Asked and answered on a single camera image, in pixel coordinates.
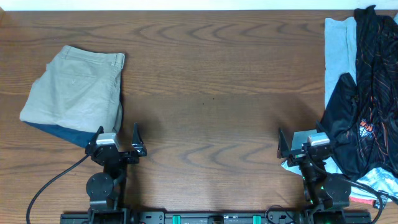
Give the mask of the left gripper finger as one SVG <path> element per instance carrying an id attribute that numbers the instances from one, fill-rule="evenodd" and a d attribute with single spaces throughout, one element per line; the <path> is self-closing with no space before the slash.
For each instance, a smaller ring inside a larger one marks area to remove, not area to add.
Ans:
<path id="1" fill-rule="evenodd" d="M 97 132 L 95 133 L 95 135 L 93 136 L 93 142 L 96 142 L 98 136 L 99 136 L 100 134 L 103 134 L 103 133 L 104 133 L 104 128 L 103 128 L 102 126 L 100 126 L 100 127 L 98 128 Z"/>
<path id="2" fill-rule="evenodd" d="M 144 144 L 144 141 L 141 138 L 141 135 L 139 133 L 139 126 L 137 123 L 134 123 L 134 130 L 133 130 L 133 135 L 132 135 L 132 147 L 134 148 L 134 151 L 138 156 L 146 156 L 147 155 L 147 149 Z"/>

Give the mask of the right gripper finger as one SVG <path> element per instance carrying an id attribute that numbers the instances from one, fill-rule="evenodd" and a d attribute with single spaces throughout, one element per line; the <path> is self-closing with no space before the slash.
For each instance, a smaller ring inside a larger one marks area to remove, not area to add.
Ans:
<path id="1" fill-rule="evenodd" d="M 319 120 L 316 120 L 315 127 L 318 133 L 328 134 L 328 131 L 325 129 L 325 127 L 321 124 Z"/>
<path id="2" fill-rule="evenodd" d="M 278 148 L 277 148 L 277 158 L 282 159 L 289 157 L 290 155 L 290 147 L 288 145 L 288 142 L 285 138 L 283 130 L 280 128 L 278 129 Z"/>

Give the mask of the black orange patterned jersey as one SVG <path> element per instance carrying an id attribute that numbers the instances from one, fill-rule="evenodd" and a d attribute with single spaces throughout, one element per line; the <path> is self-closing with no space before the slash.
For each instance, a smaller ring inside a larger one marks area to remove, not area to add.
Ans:
<path id="1" fill-rule="evenodd" d="M 320 122 L 351 180 L 374 168 L 397 175 L 397 23 L 374 8 L 354 10 L 356 76 L 339 77 Z"/>

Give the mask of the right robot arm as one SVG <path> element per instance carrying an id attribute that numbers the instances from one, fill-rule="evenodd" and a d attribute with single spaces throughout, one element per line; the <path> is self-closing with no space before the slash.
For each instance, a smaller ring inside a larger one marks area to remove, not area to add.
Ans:
<path id="1" fill-rule="evenodd" d="M 277 157 L 285 159 L 288 167 L 302 174 L 304 195 L 310 203 L 293 215 L 292 223 L 344 223 L 343 209 L 349 206 L 351 185 L 341 174 L 326 171 L 324 160 L 332 156 L 333 145 L 326 133 L 307 135 L 297 149 L 292 149 L 282 129 L 278 129 Z"/>

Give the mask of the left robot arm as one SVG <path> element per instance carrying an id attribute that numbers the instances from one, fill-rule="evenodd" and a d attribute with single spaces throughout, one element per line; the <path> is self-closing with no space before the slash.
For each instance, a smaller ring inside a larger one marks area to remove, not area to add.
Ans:
<path id="1" fill-rule="evenodd" d="M 137 123 L 131 146 L 131 151 L 121 152 L 116 134 L 105 133 L 101 126 L 85 147 L 85 154 L 103 167 L 102 172 L 92 175 L 86 183 L 90 197 L 86 223 L 139 223 L 137 213 L 124 206 L 127 166 L 139 163 L 139 158 L 147 155 Z"/>

